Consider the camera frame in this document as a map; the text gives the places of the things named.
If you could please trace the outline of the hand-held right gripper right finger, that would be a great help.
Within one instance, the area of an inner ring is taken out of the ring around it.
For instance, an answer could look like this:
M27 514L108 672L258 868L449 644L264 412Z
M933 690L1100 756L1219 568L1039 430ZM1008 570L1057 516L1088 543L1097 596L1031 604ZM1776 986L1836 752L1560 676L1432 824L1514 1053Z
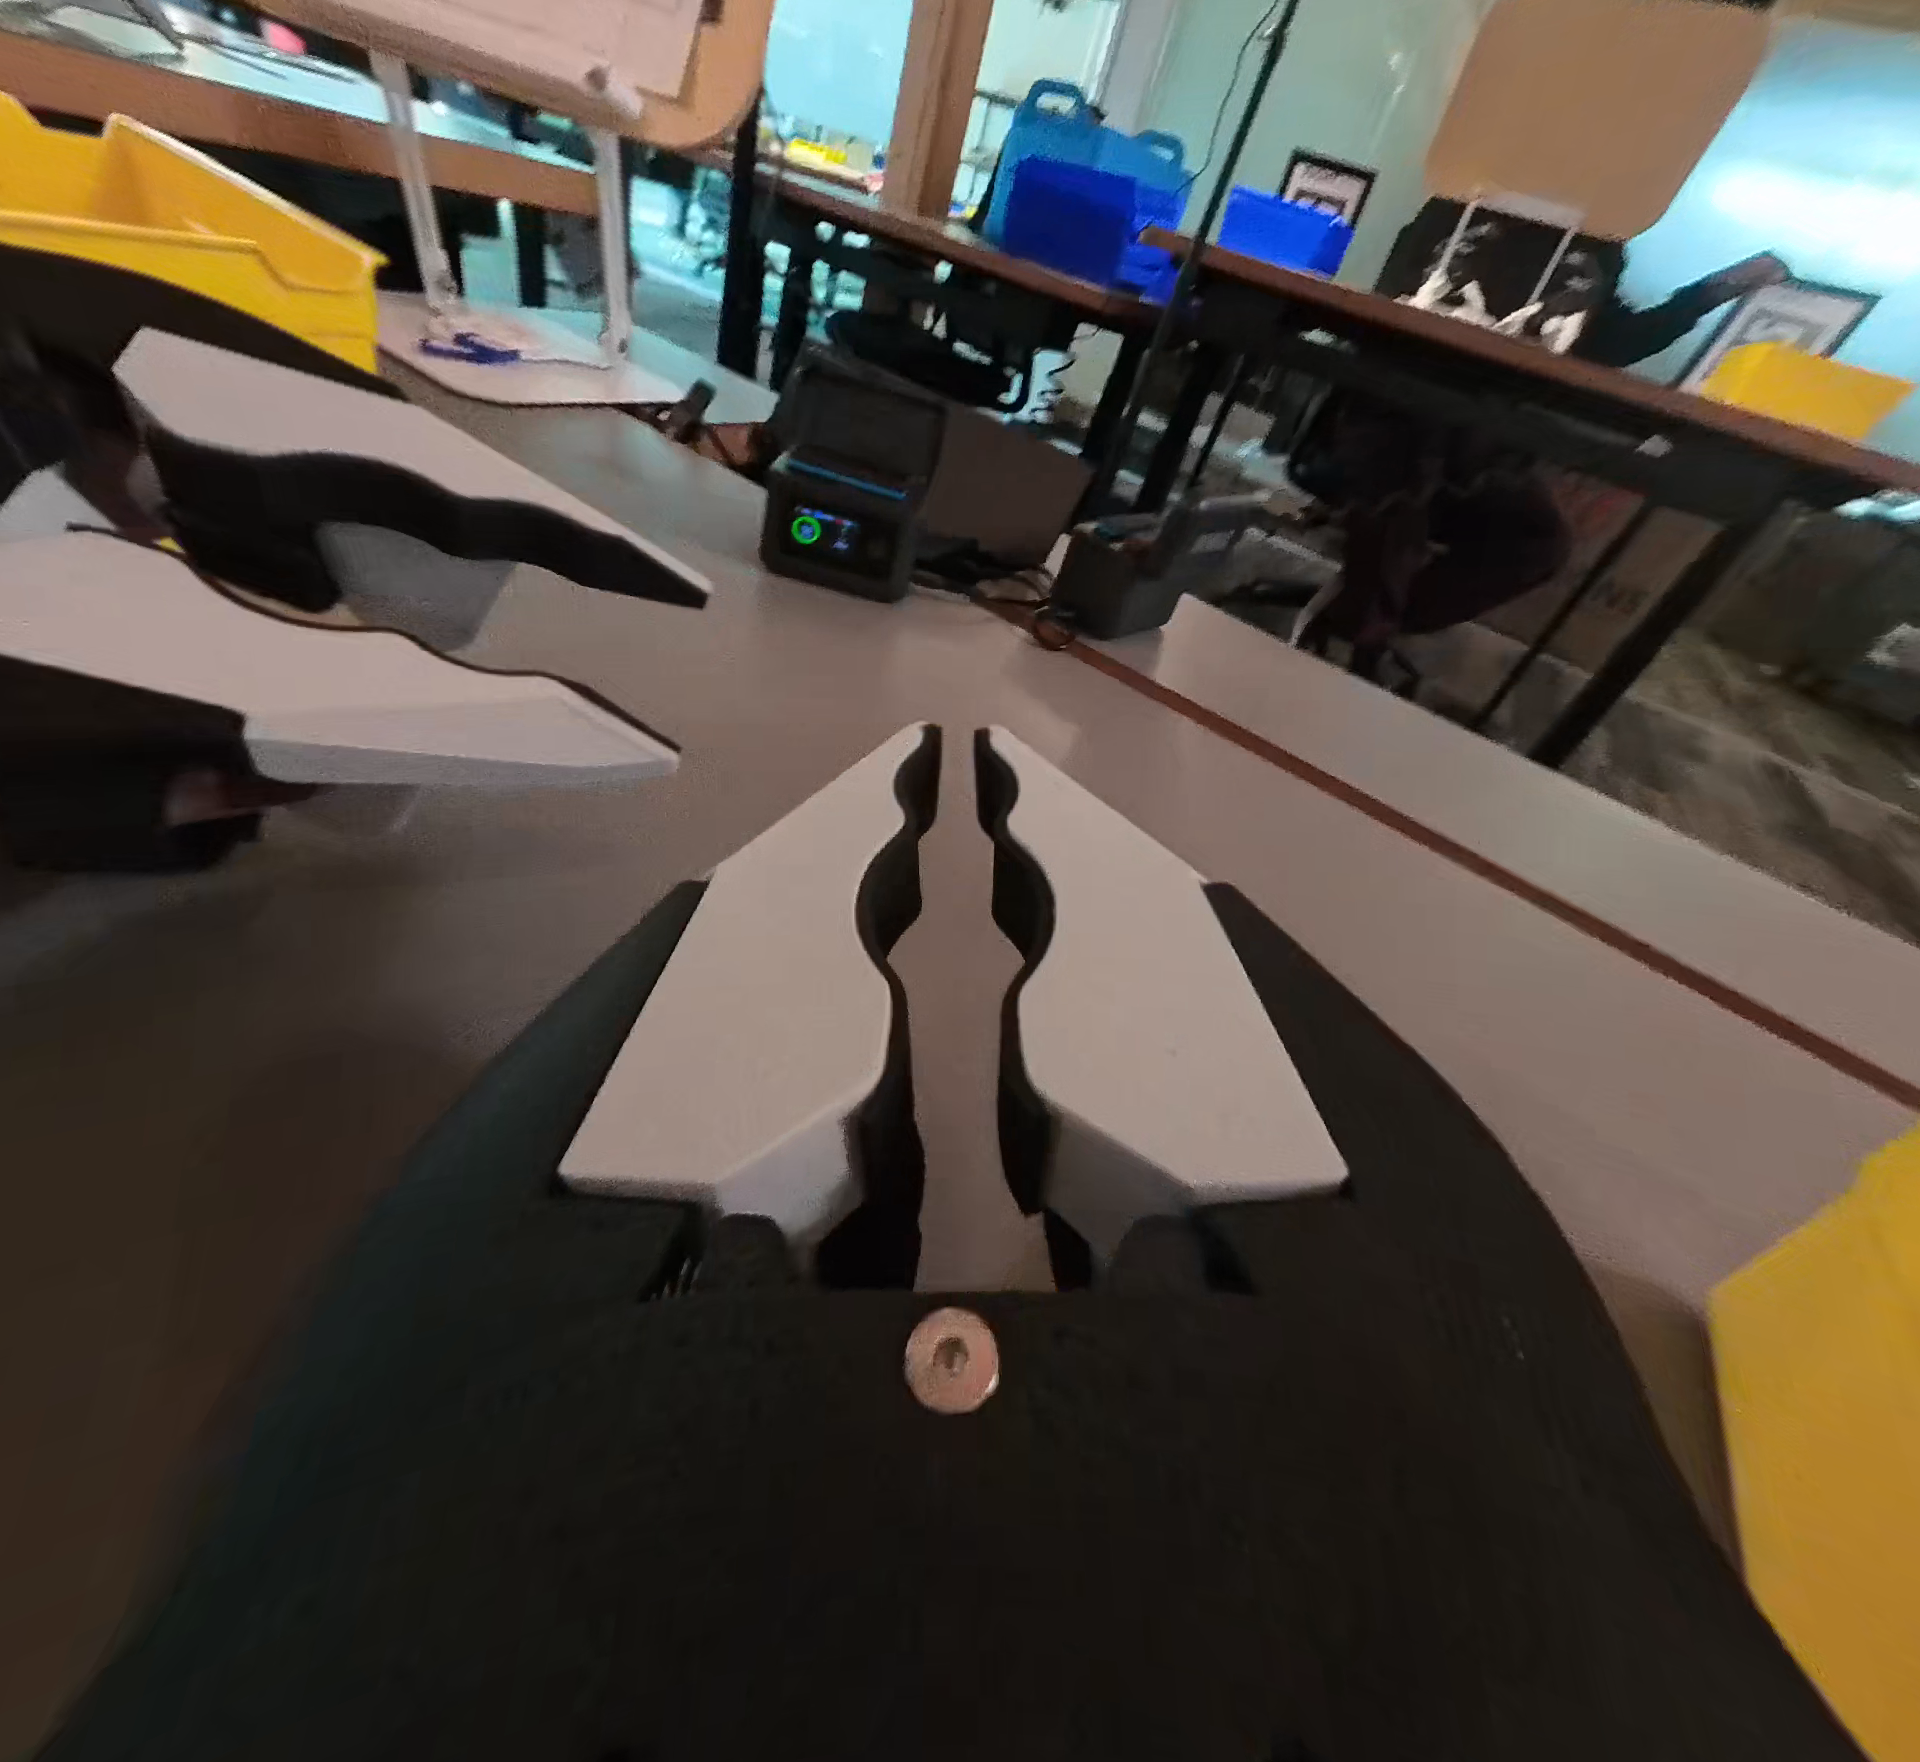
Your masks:
M1198 868L1012 731L971 736L989 912L1017 947L997 1143L1050 1256L1348 1179Z

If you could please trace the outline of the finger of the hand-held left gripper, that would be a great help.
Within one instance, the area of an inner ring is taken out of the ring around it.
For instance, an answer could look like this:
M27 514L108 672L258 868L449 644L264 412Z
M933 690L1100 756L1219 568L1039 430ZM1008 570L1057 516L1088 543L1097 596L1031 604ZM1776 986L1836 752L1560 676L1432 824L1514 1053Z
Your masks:
M469 645L518 570L674 608L708 579L401 397L155 328L112 379L182 546L277 602Z
M398 632L297 623L95 521L64 479L3 500L3 737L208 741L285 787L594 787L678 745L538 672Z

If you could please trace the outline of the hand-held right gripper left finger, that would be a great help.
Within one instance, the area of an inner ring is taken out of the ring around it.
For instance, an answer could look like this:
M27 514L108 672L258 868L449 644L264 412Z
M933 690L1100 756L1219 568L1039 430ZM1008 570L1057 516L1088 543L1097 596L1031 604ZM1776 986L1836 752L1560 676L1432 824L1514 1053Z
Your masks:
M943 734L916 724L719 863L560 1163L580 1195L774 1221L828 1287L909 1287L926 1155L890 964Z

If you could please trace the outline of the yellow plastic bin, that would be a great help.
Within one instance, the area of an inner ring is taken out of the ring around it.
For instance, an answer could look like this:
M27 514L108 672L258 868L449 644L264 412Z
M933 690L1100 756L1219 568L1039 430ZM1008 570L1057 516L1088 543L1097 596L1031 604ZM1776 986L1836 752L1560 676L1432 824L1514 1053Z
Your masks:
M375 376L380 255L126 118L70 133L2 97L2 246L3 322L70 353L156 328Z
M1707 1301L1744 1583L1865 1757L1918 1757L1918 1132Z
M1689 392L1717 405L1862 446L1915 395L1915 384L1768 339L1742 342L1715 356Z

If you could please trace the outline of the wooden table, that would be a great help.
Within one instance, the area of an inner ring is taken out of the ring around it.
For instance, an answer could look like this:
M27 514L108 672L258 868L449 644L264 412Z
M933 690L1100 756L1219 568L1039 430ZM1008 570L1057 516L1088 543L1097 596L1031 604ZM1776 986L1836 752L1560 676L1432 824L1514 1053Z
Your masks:
M369 214L338 214L336 222L373 231L373 209L393 206L391 237L377 243L391 262L380 280L417 285L385 102L365 74L279 57L264 44L217 46L212 37L174 50L130 25L40 20L6 7L2 86L41 124L95 127L122 116L217 156L308 207L328 195L321 175L359 179L359 187L344 186L333 198L367 206ZM419 102L417 122L449 255L458 253L458 198L544 216L596 214L590 166L513 141L499 126L464 110Z

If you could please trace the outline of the clear acrylic stand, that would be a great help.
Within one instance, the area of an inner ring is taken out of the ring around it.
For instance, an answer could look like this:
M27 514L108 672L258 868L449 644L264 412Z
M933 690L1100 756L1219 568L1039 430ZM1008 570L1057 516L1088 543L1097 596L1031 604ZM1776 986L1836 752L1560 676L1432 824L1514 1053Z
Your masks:
M425 318L408 350L412 364L433 362L446 369L469 367L508 376L541 367L625 376L631 369L633 278L618 137L603 127L590 131L603 286L601 333L590 353L563 348L557 337L530 334L504 312L472 309L460 295L427 177L408 66L401 57L377 48L370 53L370 74L383 97L389 145L425 303Z

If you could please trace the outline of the dark grey adapter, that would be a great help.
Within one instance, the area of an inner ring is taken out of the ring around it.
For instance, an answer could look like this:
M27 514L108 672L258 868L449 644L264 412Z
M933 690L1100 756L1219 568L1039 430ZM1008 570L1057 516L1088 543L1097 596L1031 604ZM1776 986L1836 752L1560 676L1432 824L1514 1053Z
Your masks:
M1254 514L1240 502L1183 504L1073 527L1042 623L1092 641L1161 629L1183 596L1219 588L1232 552L1251 528Z

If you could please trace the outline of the black device with display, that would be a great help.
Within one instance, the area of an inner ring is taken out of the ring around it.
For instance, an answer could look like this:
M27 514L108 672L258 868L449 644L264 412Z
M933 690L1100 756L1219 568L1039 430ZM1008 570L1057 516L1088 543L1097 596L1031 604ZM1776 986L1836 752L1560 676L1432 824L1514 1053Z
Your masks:
M943 456L946 402L814 342L781 386L765 430L762 568L876 604L904 601Z

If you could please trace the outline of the cardboard box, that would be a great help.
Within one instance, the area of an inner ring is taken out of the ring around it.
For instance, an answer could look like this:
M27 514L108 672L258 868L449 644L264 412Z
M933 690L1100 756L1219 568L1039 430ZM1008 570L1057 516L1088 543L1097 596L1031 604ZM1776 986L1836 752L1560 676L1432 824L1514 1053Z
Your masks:
M1711 546L1719 525L1569 470L1539 472L1565 528L1563 568L1528 595L1483 618L1518 645L1535 644L1558 607L1581 590L1547 654L1596 672L1654 602Z

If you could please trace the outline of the blue plastic container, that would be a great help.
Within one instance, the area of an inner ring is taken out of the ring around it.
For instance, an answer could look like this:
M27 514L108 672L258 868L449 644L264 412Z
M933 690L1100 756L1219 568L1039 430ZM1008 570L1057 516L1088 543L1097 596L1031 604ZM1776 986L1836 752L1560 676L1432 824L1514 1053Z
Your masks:
M1189 184L1177 136L1124 133L1076 86L1039 80L999 145L977 230L1008 257L1163 303L1180 269L1146 231L1180 228Z

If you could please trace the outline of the blue plastic bin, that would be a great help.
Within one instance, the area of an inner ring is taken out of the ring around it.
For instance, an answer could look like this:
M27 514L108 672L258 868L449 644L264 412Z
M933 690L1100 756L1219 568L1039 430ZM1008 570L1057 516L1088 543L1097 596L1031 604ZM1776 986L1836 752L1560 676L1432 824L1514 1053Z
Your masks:
M1248 186L1233 186L1211 244L1223 253L1317 278L1336 275L1353 226L1336 212Z

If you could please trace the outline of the black framed picture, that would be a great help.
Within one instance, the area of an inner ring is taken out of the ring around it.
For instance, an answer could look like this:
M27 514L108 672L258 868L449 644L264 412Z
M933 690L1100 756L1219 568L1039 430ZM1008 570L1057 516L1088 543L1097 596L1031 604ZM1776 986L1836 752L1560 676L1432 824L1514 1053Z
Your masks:
M1296 148L1279 184L1283 202L1327 214L1346 230L1356 230L1372 195L1378 169L1338 160L1308 148Z
M1740 346L1783 344L1830 358L1881 300L1878 290L1795 277L1774 253L1756 253L1684 286L1700 295L1709 328L1672 388L1700 394Z

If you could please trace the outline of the black light stand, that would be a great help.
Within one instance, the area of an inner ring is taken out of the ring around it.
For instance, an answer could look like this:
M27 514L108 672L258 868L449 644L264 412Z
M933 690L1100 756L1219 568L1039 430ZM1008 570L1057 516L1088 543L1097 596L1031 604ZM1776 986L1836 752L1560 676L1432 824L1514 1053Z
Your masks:
M1211 236L1223 214L1223 203L1228 192L1233 186L1233 177L1244 156L1244 149L1251 137L1254 126L1260 118L1260 106L1267 90L1271 89L1275 70L1285 54L1285 48L1291 41L1293 27L1301 13L1302 0L1277 0L1277 7L1268 13L1271 23L1264 23L1260 41L1260 58L1254 70L1251 83L1248 85L1244 98L1240 100L1240 116L1232 129L1229 141L1223 148L1219 158L1219 168L1211 184L1211 192L1198 216L1198 222L1187 237L1186 255L1182 269L1177 272L1171 297L1166 304L1161 318L1161 341L1171 339L1174 322L1183 316L1191 300L1191 290L1198 282L1198 270L1204 258L1204 251L1211 244Z

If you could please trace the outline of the brown table with black frame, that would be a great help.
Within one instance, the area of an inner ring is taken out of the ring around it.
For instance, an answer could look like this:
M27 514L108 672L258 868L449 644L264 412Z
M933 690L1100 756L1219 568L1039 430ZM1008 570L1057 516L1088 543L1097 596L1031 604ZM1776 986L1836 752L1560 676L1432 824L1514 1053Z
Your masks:
M899 214L869 194L755 164L730 177L719 362L753 377L768 354L765 384L779 390L840 277L856 280L869 307L953 322L963 339L1023 362L1059 334L1113 337L1085 451L1129 404L1160 314L1139 293L1003 253L962 220Z
M1146 463L1142 513L1163 508L1171 497L1202 405L1225 395L1235 377L1273 364L1426 412L1451 428L1483 430L1652 508L1713 527L1711 543L1542 728L1527 752L1535 765L1560 768L1570 760L1786 502L1836 508L1881 495L1915 497L1909 459L1557 356L1174 230L1148 230L1146 237L1182 264L1182 278L1142 353L1102 478L1117 475L1130 447L1148 376L1161 353L1193 348L1198 358Z

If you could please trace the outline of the wooden post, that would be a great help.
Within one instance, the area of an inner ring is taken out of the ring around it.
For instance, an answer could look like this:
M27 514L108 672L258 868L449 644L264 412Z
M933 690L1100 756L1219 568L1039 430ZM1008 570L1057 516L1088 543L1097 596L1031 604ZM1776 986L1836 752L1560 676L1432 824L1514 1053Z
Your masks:
M994 0L913 0L881 206L947 220Z

